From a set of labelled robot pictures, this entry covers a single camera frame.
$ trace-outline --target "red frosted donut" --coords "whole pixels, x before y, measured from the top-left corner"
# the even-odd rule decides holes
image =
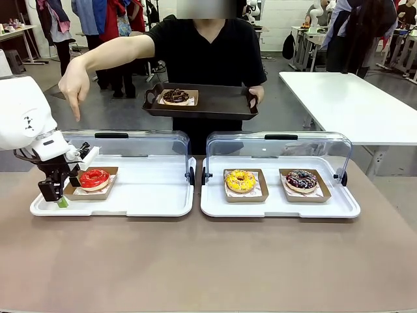
[[[103,170],[91,170],[85,172],[79,178],[81,188],[85,191],[97,191],[109,184],[110,174]]]

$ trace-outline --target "black bag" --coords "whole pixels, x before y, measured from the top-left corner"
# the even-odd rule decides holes
[[[288,37],[284,41],[284,45],[282,47],[282,56],[287,60],[290,60],[294,56],[294,49],[295,49],[295,40],[293,34],[289,34]]]

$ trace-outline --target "clear plastic lid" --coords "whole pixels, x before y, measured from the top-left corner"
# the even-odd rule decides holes
[[[98,156],[184,157],[185,177],[187,180],[190,178],[188,156],[190,139],[183,132],[80,130],[63,131],[63,135],[75,147],[81,147],[85,142],[91,147],[99,147]]]
[[[352,143],[336,132],[253,132],[213,133],[207,139],[206,182],[212,177],[210,167],[216,162],[224,164],[227,157],[253,159],[277,159],[277,162],[297,158],[300,166],[308,168],[315,157],[327,162],[334,179],[343,183],[347,163],[351,157]]]

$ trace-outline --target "hand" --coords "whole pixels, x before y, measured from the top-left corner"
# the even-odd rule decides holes
[[[255,87],[250,87],[249,88],[249,92],[252,95],[255,95],[258,97],[258,104],[260,104],[263,100],[263,97],[265,96],[265,90],[263,89],[262,86],[255,86]],[[256,104],[256,99],[252,99],[250,101],[250,108],[252,109]]]
[[[70,62],[65,75],[58,83],[58,87],[64,94],[66,100],[69,101],[76,121],[79,122],[81,118],[79,104],[85,100],[90,89],[90,79],[83,64],[82,57],[76,57]]]

